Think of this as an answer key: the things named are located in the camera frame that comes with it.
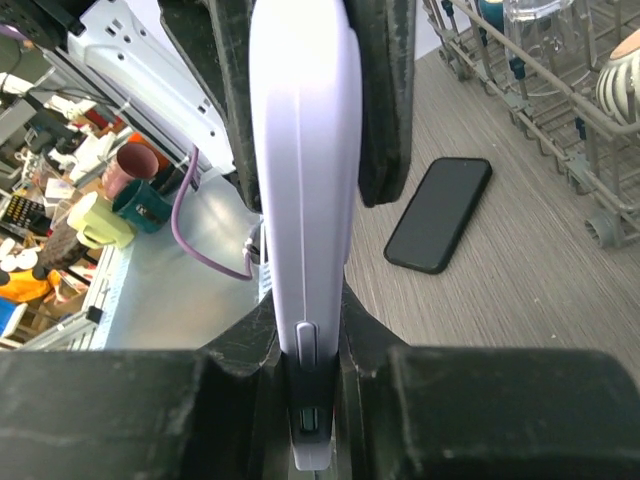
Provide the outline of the yellow mug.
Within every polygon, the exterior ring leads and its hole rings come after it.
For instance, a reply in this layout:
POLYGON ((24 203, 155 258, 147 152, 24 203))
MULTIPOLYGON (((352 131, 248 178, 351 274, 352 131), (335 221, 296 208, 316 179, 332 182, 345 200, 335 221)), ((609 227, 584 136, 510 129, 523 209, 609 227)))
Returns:
POLYGON ((76 231, 76 239, 90 249, 105 246, 125 248, 135 229, 112 211, 112 204, 98 192, 84 195, 69 210, 67 225, 76 231))

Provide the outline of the teal mug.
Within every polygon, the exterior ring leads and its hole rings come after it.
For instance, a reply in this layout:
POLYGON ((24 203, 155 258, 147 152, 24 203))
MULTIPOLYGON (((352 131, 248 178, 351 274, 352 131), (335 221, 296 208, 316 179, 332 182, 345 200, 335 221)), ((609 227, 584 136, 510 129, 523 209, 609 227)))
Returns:
POLYGON ((112 211, 138 231, 153 234, 170 220, 172 205, 146 181, 134 180, 116 195, 112 211))

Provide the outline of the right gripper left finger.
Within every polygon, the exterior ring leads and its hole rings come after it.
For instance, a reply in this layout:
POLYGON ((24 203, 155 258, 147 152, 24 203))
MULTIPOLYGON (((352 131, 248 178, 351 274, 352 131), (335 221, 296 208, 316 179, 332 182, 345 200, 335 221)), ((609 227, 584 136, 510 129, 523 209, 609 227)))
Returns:
POLYGON ((281 479, 273 302, 197 350, 1 357, 5 479, 281 479))

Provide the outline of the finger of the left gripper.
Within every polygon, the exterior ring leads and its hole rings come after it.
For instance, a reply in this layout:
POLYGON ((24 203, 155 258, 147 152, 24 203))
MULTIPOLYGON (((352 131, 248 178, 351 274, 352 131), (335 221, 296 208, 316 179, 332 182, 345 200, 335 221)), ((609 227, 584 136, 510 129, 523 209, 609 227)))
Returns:
POLYGON ((222 119, 241 199, 248 209, 259 210, 249 95, 249 30, 255 3, 166 0, 159 6, 165 33, 222 119))
POLYGON ((347 1, 361 56, 363 134, 358 184, 368 208, 393 203, 411 165, 416 3, 347 1))

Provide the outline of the pink cup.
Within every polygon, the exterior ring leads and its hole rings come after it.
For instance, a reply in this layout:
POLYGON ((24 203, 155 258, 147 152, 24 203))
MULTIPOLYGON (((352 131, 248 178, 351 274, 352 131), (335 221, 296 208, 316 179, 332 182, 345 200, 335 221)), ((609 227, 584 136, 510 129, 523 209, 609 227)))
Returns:
POLYGON ((146 145, 127 143, 116 153, 102 175, 102 186, 109 200, 113 200, 134 180, 150 180, 158 172, 155 153, 146 145))

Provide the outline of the clear glass cup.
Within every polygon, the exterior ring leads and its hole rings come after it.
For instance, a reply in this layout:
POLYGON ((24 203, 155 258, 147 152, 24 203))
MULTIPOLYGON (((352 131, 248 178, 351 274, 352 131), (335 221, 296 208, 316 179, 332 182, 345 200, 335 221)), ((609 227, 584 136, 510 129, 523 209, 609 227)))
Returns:
POLYGON ((597 53, 587 1, 505 1, 504 35, 572 88, 584 86, 597 53))

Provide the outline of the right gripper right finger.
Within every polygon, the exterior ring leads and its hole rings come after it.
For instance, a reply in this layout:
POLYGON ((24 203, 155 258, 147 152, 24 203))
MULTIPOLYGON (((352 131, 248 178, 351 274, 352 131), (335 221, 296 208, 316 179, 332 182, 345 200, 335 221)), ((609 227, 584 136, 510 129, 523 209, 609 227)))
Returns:
POLYGON ((639 390, 589 349, 411 346, 342 297, 340 479, 635 479, 639 390))

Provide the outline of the black phone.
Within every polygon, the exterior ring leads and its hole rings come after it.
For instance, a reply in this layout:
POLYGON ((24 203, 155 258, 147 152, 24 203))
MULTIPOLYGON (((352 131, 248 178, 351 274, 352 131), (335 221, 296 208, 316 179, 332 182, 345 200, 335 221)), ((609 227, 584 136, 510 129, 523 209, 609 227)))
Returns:
POLYGON ((396 266, 437 275, 449 265, 492 177, 482 158, 432 162, 383 251, 396 266))

